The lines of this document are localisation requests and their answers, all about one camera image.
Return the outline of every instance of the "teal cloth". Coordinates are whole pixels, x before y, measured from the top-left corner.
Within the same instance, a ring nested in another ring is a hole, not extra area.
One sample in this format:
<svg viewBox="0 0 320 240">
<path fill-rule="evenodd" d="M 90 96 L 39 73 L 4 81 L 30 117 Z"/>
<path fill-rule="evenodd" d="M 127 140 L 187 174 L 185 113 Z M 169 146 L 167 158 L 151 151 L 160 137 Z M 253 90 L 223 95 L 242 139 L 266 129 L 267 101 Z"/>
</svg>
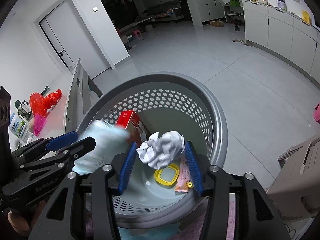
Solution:
<svg viewBox="0 0 320 240">
<path fill-rule="evenodd" d="M 119 232 L 121 240 L 166 240 L 178 233 L 179 224 L 180 223 L 167 224 L 148 230 L 119 228 Z"/>
</svg>

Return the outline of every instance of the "red box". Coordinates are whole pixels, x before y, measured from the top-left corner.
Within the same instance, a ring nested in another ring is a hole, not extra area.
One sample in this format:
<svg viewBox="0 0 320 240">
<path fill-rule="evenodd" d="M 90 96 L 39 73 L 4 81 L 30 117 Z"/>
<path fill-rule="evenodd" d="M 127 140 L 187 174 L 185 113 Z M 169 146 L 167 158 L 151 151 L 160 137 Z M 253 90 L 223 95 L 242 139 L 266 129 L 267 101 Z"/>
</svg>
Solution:
<svg viewBox="0 0 320 240">
<path fill-rule="evenodd" d="M 137 113 L 133 110 L 121 112 L 116 126 L 122 126 L 127 129 L 131 133 L 129 141 L 135 141 L 138 147 L 140 147 L 141 143 L 148 140 L 151 135 Z"/>
</svg>

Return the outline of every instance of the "laundry basket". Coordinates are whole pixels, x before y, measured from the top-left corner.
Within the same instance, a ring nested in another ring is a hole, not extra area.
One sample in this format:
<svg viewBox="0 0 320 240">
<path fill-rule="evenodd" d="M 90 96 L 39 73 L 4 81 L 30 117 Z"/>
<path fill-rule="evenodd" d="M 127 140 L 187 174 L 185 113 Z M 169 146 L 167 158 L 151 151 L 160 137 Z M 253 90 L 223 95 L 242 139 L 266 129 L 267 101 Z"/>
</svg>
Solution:
<svg viewBox="0 0 320 240">
<path fill-rule="evenodd" d="M 226 119 L 214 95 L 197 80 L 178 73 L 158 72 L 129 80 L 93 105 L 79 125 L 85 132 L 93 120 L 116 123 L 121 111 L 137 111 L 151 133 L 176 130 L 191 140 L 198 154 L 223 167 L 228 144 Z M 116 221 L 122 228 L 153 228 L 192 212 L 203 198 L 195 190 L 175 193 L 154 179 L 152 168 L 137 155 L 127 190 L 113 197 Z"/>
</svg>

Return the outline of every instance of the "pink stool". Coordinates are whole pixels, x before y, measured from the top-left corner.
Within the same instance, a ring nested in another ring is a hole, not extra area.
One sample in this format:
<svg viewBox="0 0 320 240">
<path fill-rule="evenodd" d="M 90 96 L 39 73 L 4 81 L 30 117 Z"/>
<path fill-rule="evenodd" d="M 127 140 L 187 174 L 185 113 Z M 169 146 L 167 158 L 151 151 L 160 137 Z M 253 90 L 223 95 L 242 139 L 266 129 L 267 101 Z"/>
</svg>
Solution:
<svg viewBox="0 0 320 240">
<path fill-rule="evenodd" d="M 313 113 L 313 118 L 316 120 L 316 122 L 320 123 L 320 107 L 319 104 L 315 107 L 315 112 Z"/>
<path fill-rule="evenodd" d="M 140 32 L 139 30 L 134 31 L 134 32 L 133 32 L 133 35 L 134 35 L 135 37 L 137 37 L 138 39 L 140 39 L 140 38 L 142 37 L 141 32 Z"/>
</svg>

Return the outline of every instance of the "metal screw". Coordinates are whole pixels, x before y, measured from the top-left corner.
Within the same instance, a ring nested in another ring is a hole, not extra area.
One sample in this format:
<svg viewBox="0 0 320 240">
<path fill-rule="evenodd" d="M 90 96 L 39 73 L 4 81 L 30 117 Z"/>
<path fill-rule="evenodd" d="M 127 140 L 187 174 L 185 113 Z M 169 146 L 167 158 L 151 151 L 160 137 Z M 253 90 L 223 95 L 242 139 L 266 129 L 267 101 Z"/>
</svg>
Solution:
<svg viewBox="0 0 320 240">
<path fill-rule="evenodd" d="M 252 173 L 246 173 L 244 176 L 246 179 L 254 179 L 254 175 Z"/>
<path fill-rule="evenodd" d="M 70 172 L 70 173 L 68 173 L 68 175 L 67 175 L 67 177 L 68 177 L 69 179 L 74 179 L 76 176 L 77 176 L 77 174 L 76 174 L 75 172 Z"/>
<path fill-rule="evenodd" d="M 210 171 L 212 171 L 212 172 L 217 172 L 217 171 L 219 170 L 219 167 L 218 167 L 217 165 L 211 165 L 211 166 L 209 167 L 209 169 L 210 169 Z"/>
<path fill-rule="evenodd" d="M 112 170 L 112 166 L 110 164 L 106 164 L 106 165 L 102 166 L 102 169 L 104 171 L 111 171 Z"/>
</svg>

